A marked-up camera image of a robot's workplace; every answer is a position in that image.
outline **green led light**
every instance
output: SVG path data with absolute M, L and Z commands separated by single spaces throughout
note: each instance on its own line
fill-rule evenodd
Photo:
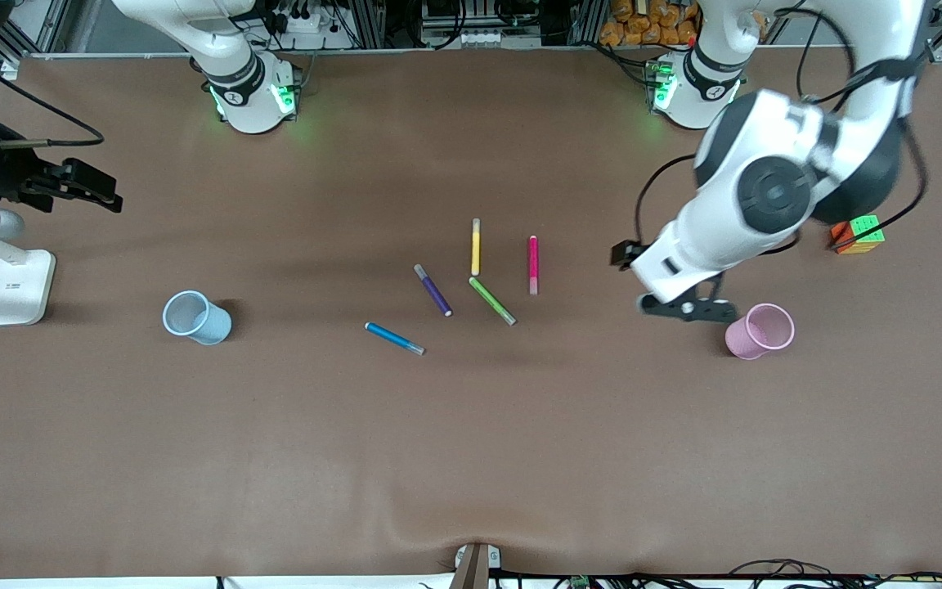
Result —
M 733 104 L 733 101 L 736 100 L 736 91 L 740 89 L 740 82 L 733 84 L 733 89 L 729 90 L 729 101 L 725 104 Z
M 653 101 L 653 108 L 665 109 L 671 105 L 671 97 L 678 89 L 678 79 L 670 74 L 666 82 L 657 87 L 657 98 Z
M 221 104 L 220 104 L 220 97 L 217 96 L 217 90 L 213 90 L 213 87 L 210 87 L 210 89 L 209 89 L 209 95 L 210 95 L 211 97 L 213 97 L 213 104 L 216 104 L 216 105 L 217 105 L 217 112 L 218 112 L 222 117 L 225 116 L 225 115 L 224 115 L 224 107 L 221 106 Z
M 276 103 L 278 103 L 278 109 L 285 113 L 293 112 L 293 91 L 288 89 L 288 87 L 278 87 L 276 85 L 271 86 L 271 93 L 274 94 L 276 98 Z

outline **white stand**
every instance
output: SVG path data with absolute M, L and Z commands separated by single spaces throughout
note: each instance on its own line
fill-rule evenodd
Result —
M 46 312 L 56 257 L 0 240 L 0 326 L 38 323 Z

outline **pink marker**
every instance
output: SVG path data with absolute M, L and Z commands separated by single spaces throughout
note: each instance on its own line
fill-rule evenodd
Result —
M 530 295 L 540 293 L 540 250 L 535 235 L 530 235 Z

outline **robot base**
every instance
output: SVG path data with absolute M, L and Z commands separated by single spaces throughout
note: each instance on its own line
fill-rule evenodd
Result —
M 29 250 L 23 264 L 0 260 L 0 326 L 38 323 L 46 312 L 56 257 Z
M 261 53 L 258 57 L 264 60 L 264 82 L 250 94 L 247 104 L 228 104 L 213 92 L 221 120 L 243 133 L 265 133 L 283 120 L 295 119 L 300 100 L 299 79 L 294 82 L 293 64 L 272 53 Z
M 668 53 L 659 57 L 659 63 L 670 64 L 671 71 L 681 72 L 685 56 L 687 53 Z M 706 101 L 700 97 L 700 91 L 685 79 L 684 74 L 669 74 L 661 87 L 650 91 L 653 94 L 654 111 L 664 113 L 672 123 L 680 127 L 707 129 L 725 105 L 733 101 L 739 88 L 740 82 L 736 82 L 733 88 L 725 93 L 726 96 L 722 96 L 722 100 Z

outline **cup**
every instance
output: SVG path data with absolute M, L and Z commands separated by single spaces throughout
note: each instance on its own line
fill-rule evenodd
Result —
M 795 321 L 784 309 L 769 303 L 751 307 L 725 329 L 725 344 L 735 357 L 758 359 L 786 348 L 795 339 Z
M 194 339 L 203 346 L 214 346 L 231 333 L 231 316 L 210 303 L 198 290 L 184 290 L 165 304 L 162 325 L 173 335 Z

